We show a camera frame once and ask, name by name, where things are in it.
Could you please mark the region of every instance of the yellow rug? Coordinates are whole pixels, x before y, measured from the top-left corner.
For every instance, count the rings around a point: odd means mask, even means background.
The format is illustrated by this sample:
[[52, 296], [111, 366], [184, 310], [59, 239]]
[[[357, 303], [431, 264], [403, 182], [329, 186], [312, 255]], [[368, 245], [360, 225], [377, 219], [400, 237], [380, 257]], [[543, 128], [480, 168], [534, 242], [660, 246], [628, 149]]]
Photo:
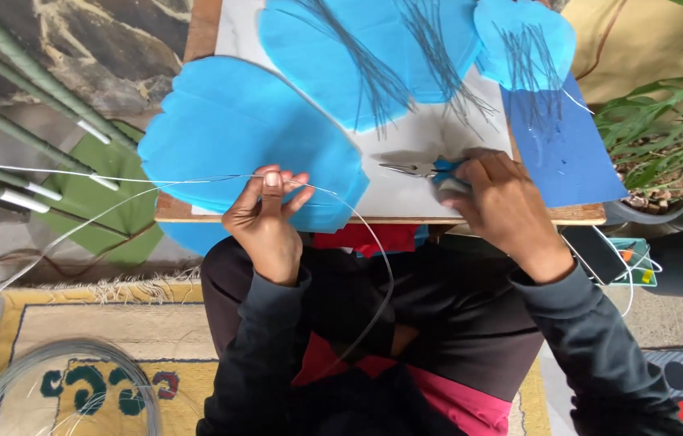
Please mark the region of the yellow rug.
[[[59, 339], [110, 342], [129, 353], [152, 382], [163, 434], [194, 434], [217, 371], [197, 271], [172, 278], [13, 288], [2, 296], [0, 371], [27, 351]], [[6, 393], [0, 436], [143, 433], [141, 398], [119, 375], [113, 364], [91, 358], [47, 362]], [[537, 361], [514, 401], [510, 434], [550, 435]]]

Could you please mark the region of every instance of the wooden board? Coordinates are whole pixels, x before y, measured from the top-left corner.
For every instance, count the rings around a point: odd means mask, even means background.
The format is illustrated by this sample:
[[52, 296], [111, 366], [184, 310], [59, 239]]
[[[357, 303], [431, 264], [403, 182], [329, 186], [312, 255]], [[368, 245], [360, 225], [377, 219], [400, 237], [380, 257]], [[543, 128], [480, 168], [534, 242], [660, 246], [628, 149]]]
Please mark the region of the wooden board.
[[[223, 0], [197, 0], [193, 3], [184, 62], [214, 54], [222, 6]], [[514, 159], [520, 161], [519, 148], [512, 134], [511, 147]], [[605, 210], [600, 203], [553, 208], [549, 210], [549, 213], [551, 220], [557, 225], [589, 226], [605, 223], [606, 220]], [[368, 223], [381, 224], [462, 224], [465, 222], [461, 217], [366, 216], [365, 218]], [[191, 213], [190, 204], [161, 192], [155, 205], [155, 220], [170, 223], [220, 223], [220, 215], [194, 215]], [[361, 221], [353, 216], [350, 222], [360, 223]]]

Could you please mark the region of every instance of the rug fringe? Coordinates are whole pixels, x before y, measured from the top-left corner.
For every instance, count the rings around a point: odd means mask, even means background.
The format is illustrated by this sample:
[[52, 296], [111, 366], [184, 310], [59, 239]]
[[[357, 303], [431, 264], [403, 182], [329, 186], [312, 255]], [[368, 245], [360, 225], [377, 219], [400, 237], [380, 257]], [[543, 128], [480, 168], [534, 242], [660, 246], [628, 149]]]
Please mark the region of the rug fringe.
[[70, 289], [85, 288], [94, 294], [95, 302], [107, 304], [112, 302], [145, 302], [162, 304], [163, 302], [175, 302], [174, 296], [169, 292], [171, 285], [188, 283], [191, 290], [194, 285], [201, 283], [201, 265], [191, 268], [182, 268], [169, 274], [154, 273], [152, 275], [119, 275], [113, 279], [102, 279], [96, 283], [46, 283], [41, 285], [16, 285], [6, 290], [19, 291], [35, 290], [62, 292]]

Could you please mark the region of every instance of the hand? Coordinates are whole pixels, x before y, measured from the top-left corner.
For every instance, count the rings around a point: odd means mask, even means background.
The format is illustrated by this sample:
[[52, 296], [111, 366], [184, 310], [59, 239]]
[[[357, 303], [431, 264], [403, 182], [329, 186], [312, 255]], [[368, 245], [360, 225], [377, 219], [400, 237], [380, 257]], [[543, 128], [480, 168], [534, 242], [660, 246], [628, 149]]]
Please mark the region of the hand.
[[524, 166], [508, 154], [474, 149], [456, 176], [470, 183], [471, 196], [450, 194], [441, 202], [459, 212], [473, 232], [508, 254], [536, 283], [552, 283], [572, 272], [574, 259], [554, 229]]
[[282, 204], [282, 197], [308, 183], [309, 175], [280, 172], [278, 165], [260, 167], [255, 174], [263, 177], [250, 178], [223, 214], [223, 227], [247, 252], [261, 277], [277, 285], [295, 286], [303, 245], [288, 219], [309, 201], [314, 188], [307, 186]]

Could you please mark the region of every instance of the person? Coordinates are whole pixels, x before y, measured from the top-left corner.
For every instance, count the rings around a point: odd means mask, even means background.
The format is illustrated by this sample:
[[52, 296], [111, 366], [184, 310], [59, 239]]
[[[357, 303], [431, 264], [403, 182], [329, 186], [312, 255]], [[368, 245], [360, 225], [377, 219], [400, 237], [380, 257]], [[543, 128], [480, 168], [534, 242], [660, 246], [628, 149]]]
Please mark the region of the person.
[[544, 338], [575, 392], [579, 434], [683, 434], [662, 372], [507, 154], [463, 163], [472, 195], [442, 202], [507, 257], [432, 243], [390, 254], [385, 305], [384, 258], [304, 247], [288, 223], [313, 189], [285, 197], [309, 176], [255, 173], [223, 216], [232, 237], [202, 266], [220, 364], [197, 434], [507, 434]]

